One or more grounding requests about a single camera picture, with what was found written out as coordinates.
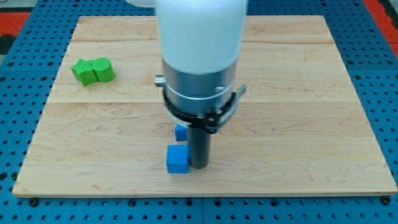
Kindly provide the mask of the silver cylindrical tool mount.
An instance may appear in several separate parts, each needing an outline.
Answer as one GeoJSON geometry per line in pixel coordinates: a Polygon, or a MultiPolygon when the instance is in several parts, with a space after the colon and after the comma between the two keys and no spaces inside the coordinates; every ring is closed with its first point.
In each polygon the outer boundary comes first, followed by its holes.
{"type": "Polygon", "coordinates": [[[236,63],[213,73],[183,72],[162,62],[163,74],[154,79],[163,88],[164,105],[170,118],[186,128],[216,133],[235,114],[247,86],[233,90],[236,63]]]}

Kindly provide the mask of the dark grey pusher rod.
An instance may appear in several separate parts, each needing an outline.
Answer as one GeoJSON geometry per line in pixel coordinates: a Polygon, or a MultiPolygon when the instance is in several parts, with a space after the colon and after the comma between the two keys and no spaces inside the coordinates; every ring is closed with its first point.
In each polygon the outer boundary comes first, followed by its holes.
{"type": "Polygon", "coordinates": [[[203,169],[209,162],[210,134],[201,128],[188,129],[189,163],[194,169],[203,169]]]}

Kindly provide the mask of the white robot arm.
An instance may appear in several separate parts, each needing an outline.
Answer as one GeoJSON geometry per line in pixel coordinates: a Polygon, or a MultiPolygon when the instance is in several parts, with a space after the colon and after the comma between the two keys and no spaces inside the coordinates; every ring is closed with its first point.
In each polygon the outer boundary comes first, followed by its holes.
{"type": "Polygon", "coordinates": [[[188,129],[188,162],[208,165],[210,136],[236,112],[246,86],[234,89],[248,2],[245,0],[127,0],[157,17],[163,89],[169,116],[188,129]]]}

